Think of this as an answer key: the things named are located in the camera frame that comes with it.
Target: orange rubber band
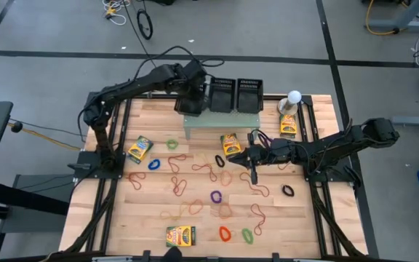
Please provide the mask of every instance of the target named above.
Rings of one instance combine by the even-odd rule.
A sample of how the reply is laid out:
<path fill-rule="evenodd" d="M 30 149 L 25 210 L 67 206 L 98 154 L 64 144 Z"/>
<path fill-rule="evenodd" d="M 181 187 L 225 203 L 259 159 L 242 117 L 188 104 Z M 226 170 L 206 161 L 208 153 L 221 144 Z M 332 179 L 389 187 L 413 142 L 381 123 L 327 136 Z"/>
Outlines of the orange rubber band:
<path fill-rule="evenodd" d="M 174 194 L 175 194 L 177 197 L 182 196 L 182 194 L 183 194 L 183 192 L 184 192 L 185 188 L 187 187 L 187 180 L 182 179 L 182 180 L 179 182 L 179 180 L 177 179 L 177 177 L 176 177 L 176 176 L 173 176 L 173 177 L 171 177 L 171 182 L 172 182 L 172 183 L 174 183 L 174 188 L 173 188 L 172 192 L 174 192 Z M 183 186 L 183 188 L 182 188 L 182 189 L 180 189 L 180 184 L 181 184 L 181 183 L 184 183 L 184 182 L 185 182 L 185 185 Z"/>
<path fill-rule="evenodd" d="M 203 167 L 208 167 L 209 168 L 209 179 L 213 182 L 218 181 L 218 177 L 216 176 L 216 174 L 214 174 L 214 172 L 212 171 L 212 166 L 211 164 L 204 164 L 204 165 L 199 165 L 199 164 L 192 164 L 192 170 L 197 171 L 200 170 Z"/>
<path fill-rule="evenodd" d="M 129 173 L 129 182 L 132 184 L 135 190 L 140 190 L 142 188 L 142 184 L 134 179 L 134 177 L 137 177 L 141 180 L 146 178 L 146 174 L 144 172 L 130 172 Z"/>
<path fill-rule="evenodd" d="M 185 154 L 181 154 L 181 155 L 179 155 L 179 156 L 170 156 L 170 157 L 167 159 L 167 162 L 169 163 L 169 166 L 171 167 L 171 171 L 172 171 L 174 174 L 178 174 L 178 173 L 180 172 L 180 167 L 179 167 L 178 165 L 176 165 L 175 163 L 172 163 L 172 162 L 171 162 L 171 159 L 175 159 L 175 160 L 178 160 L 178 161 L 184 161 L 184 160 L 186 160 L 186 159 L 187 159 L 187 155 L 185 155 Z"/>
<path fill-rule="evenodd" d="M 250 175 L 247 173 L 247 172 L 241 172 L 240 173 L 240 180 L 243 180 L 243 181 L 246 181 L 247 183 L 248 183 L 248 186 L 253 190 L 253 191 L 259 191 L 260 193 L 261 193 L 261 195 L 263 196 L 263 197 L 268 197 L 269 196 L 269 188 L 268 187 L 266 187 L 266 186 L 262 186 L 262 185 L 256 185 L 256 187 L 262 187 L 262 188 L 265 188 L 266 189 L 266 191 L 268 192 L 266 195 L 263 193 L 263 190 L 260 190 L 260 189 L 257 189 L 257 188 L 253 188 L 252 186 L 252 183 L 250 182 L 250 180 L 249 179 L 243 179 L 242 178 L 242 176 L 243 176 L 243 174 L 245 174 L 245 175 L 248 175 L 248 177 L 250 178 Z"/>
<path fill-rule="evenodd" d="M 221 215 L 221 210 L 223 209 L 223 207 L 227 207 L 229 209 L 229 215 L 224 215 L 224 216 Z M 221 203 L 221 205 L 219 205 L 218 212 L 219 212 L 219 217 L 221 219 L 228 219 L 232 216 L 232 209 L 231 209 L 231 206 L 228 203 Z"/>
<path fill-rule="evenodd" d="M 227 237 L 223 236 L 223 231 L 225 231 L 227 233 Z M 229 229 L 227 229 L 225 226 L 220 226 L 219 227 L 219 237 L 221 237 L 221 240 L 223 240 L 224 242 L 227 242 L 229 240 L 231 240 L 231 232 L 229 231 Z"/>
<path fill-rule="evenodd" d="M 258 209 L 258 211 L 259 211 L 259 213 L 257 213 L 257 212 L 255 212 L 254 210 L 253 210 L 253 207 L 256 207 L 257 209 Z M 263 213 L 263 212 L 261 212 L 261 209 L 260 209 L 260 206 L 258 205 L 258 204 L 253 204 L 251 207 L 250 207 L 250 209 L 251 209 L 251 211 L 255 214 L 255 215 L 258 215 L 258 216 L 260 216 L 260 217 L 262 217 L 263 219 L 262 219 L 262 221 L 260 221 L 259 223 L 258 223 L 258 225 L 253 229 L 253 233 L 255 233 L 255 235 L 257 235 L 257 236 L 261 236 L 261 234 L 263 233 L 262 231 L 261 231 L 261 226 L 265 223 L 265 221 L 266 221 L 266 215 Z"/>
<path fill-rule="evenodd" d="M 227 184 L 224 184 L 224 174 L 227 174 L 229 176 L 229 182 Z M 232 174 L 229 171 L 223 171 L 221 173 L 221 185 L 222 186 L 229 186 L 232 183 Z"/>

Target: wooden table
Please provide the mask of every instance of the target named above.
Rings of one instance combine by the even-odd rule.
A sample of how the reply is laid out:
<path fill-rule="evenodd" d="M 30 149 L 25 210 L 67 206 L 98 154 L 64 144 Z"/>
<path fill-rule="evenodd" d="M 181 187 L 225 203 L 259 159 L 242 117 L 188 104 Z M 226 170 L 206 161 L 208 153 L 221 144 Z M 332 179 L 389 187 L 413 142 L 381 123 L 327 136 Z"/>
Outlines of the wooden table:
<path fill-rule="evenodd" d="M 322 138 L 338 131 L 338 123 L 329 95 L 313 95 L 314 112 Z M 144 250 L 151 250 L 151 255 L 163 255 L 168 250 L 165 244 L 165 230 L 168 226 L 196 226 L 196 246 L 182 247 L 184 256 L 220 256 L 220 257 L 252 257 L 270 258 L 272 253 L 279 253 L 281 258 L 319 258 L 319 246 L 316 236 L 313 205 L 308 184 L 304 181 L 301 166 L 288 165 L 280 170 L 277 165 L 258 168 L 259 185 L 267 186 L 270 194 L 262 196 L 249 188 L 246 181 L 240 180 L 239 174 L 246 172 L 243 167 L 226 161 L 223 168 L 232 174 L 231 184 L 222 186 L 220 169 L 215 164 L 215 155 L 223 155 L 220 136 L 224 133 L 236 132 L 243 146 L 247 145 L 248 129 L 240 130 L 192 130 L 191 139 L 185 139 L 183 116 L 173 111 L 174 100 L 141 100 L 132 101 L 126 143 L 129 148 L 139 135 L 152 140 L 155 145 L 148 152 L 142 164 L 127 160 L 123 178 L 119 181 L 111 220 L 108 240 L 108 255 L 142 255 Z M 265 101 L 264 110 L 260 112 L 261 130 L 270 137 L 279 136 L 279 113 L 276 101 Z M 305 118 L 308 112 L 304 108 Z M 169 150 L 165 142 L 169 139 L 178 141 L 175 150 Z M 90 130 L 85 149 L 95 149 L 95 138 Z M 178 180 L 186 179 L 188 185 L 182 196 L 173 193 L 174 184 L 171 177 L 175 174 L 168 164 L 169 156 L 185 154 L 185 161 L 173 161 L 180 167 Z M 160 159 L 161 167 L 154 172 L 148 170 L 151 159 Z M 207 168 L 194 171 L 193 164 L 210 163 L 218 174 L 218 180 L 212 182 Z M 129 172 L 146 172 L 144 180 L 138 179 L 142 187 L 135 190 L 129 182 Z M 228 183 L 228 176 L 223 183 Z M 291 185 L 295 197 L 287 197 L 281 192 L 281 185 Z M 60 250 L 66 249 L 81 233 L 92 216 L 98 180 L 85 179 L 73 194 L 69 213 L 65 222 Z M 223 194 L 223 202 L 228 203 L 232 216 L 222 219 L 219 216 L 219 205 L 213 204 L 210 193 L 219 190 Z M 330 183 L 330 192 L 338 225 L 358 250 L 367 252 L 364 233 L 354 197 L 354 190 L 347 183 Z M 185 209 L 180 219 L 162 219 L 160 214 L 167 211 L 178 215 L 183 202 L 200 199 L 203 202 L 201 211 L 195 215 Z M 241 230 L 248 228 L 253 231 L 260 222 L 260 217 L 250 211 L 254 203 L 266 214 L 266 222 L 261 226 L 263 233 L 254 235 L 253 245 L 248 245 L 242 238 Z M 198 209 L 195 205 L 192 212 Z M 324 233 L 327 240 L 328 253 L 332 252 L 330 230 L 324 222 Z M 227 226 L 235 234 L 230 242 L 222 242 L 219 227 Z M 102 226 L 97 229 L 95 248 L 100 243 Z"/>

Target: white cable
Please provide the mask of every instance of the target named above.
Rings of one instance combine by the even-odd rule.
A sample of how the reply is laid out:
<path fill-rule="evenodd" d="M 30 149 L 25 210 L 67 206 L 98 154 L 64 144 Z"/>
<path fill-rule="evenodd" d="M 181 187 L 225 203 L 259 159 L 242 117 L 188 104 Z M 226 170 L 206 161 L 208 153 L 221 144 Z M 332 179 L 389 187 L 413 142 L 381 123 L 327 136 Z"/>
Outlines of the white cable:
<path fill-rule="evenodd" d="M 122 4 L 122 0 L 110 0 L 109 2 L 105 2 L 105 0 L 101 0 L 101 2 L 103 3 L 103 9 L 107 12 L 110 8 L 114 9 L 116 12 L 118 12 L 122 7 L 128 7 L 130 5 L 131 0 L 125 0 L 124 2 L 126 3 L 125 5 Z M 114 23 L 115 25 L 125 25 L 125 23 L 127 22 L 127 19 L 125 16 L 123 15 L 118 15 L 118 14 L 110 14 L 111 18 L 109 18 L 109 20 Z M 122 23 L 118 23 L 116 21 L 114 21 L 114 17 L 120 17 L 121 19 L 124 20 L 124 22 Z"/>

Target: gray floor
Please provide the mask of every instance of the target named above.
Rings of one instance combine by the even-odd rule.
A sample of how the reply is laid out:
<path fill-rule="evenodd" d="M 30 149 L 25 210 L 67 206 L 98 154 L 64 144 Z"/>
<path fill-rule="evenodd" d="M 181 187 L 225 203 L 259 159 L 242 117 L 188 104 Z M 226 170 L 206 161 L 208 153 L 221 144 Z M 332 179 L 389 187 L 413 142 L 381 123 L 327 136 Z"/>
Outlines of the gray floor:
<path fill-rule="evenodd" d="M 338 60 L 412 61 L 410 48 L 418 33 L 372 36 L 362 27 L 367 7 L 360 0 L 323 2 Z M 0 0 L 0 11 L 5 3 Z M 155 27 L 152 40 L 145 42 L 150 53 L 180 44 L 198 55 L 327 59 L 314 0 L 177 0 L 171 7 L 151 2 L 147 7 Z M 129 25 L 104 20 L 102 10 L 100 1 L 16 0 L 0 25 L 0 50 L 143 53 Z M 390 17 L 402 10 L 378 4 L 372 17 Z M 75 131 L 86 94 L 124 81 L 139 63 L 0 57 L 0 100 L 15 104 L 12 118 Z M 142 72 L 150 69 L 147 65 Z M 328 65 L 227 62 L 209 72 L 263 79 L 267 93 L 331 94 L 340 117 Z M 339 67 L 339 72 L 355 123 L 379 116 L 419 116 L 419 69 Z M 401 139 L 395 146 L 369 149 L 359 157 L 380 257 L 419 261 L 419 128 L 397 129 Z M 81 146 L 77 137 L 43 133 Z M 15 153 L 22 148 L 24 154 Z M 76 156 L 74 151 L 7 130 L 0 146 L 0 183 L 12 185 L 15 174 L 67 173 L 66 164 L 75 162 Z M 46 254 L 57 249 L 59 239 L 57 232 L 13 234 L 7 237 L 1 257 Z"/>

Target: black basket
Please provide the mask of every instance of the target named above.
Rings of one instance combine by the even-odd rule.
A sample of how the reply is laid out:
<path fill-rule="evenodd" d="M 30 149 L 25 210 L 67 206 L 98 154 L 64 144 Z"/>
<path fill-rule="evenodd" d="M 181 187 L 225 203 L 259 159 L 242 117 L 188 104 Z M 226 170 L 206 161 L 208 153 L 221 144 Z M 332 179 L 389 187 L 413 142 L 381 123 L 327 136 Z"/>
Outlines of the black basket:
<path fill-rule="evenodd" d="M 197 99 L 178 98 L 175 101 L 174 111 L 186 116 L 199 116 L 204 107 L 204 93 L 206 92 L 206 85 L 199 88 L 200 96 Z"/>
<path fill-rule="evenodd" d="M 263 110 L 263 80 L 237 79 L 237 111 L 257 114 Z"/>
<path fill-rule="evenodd" d="M 235 79 L 211 78 L 209 84 L 209 110 L 211 112 L 230 113 L 234 109 L 236 94 Z"/>

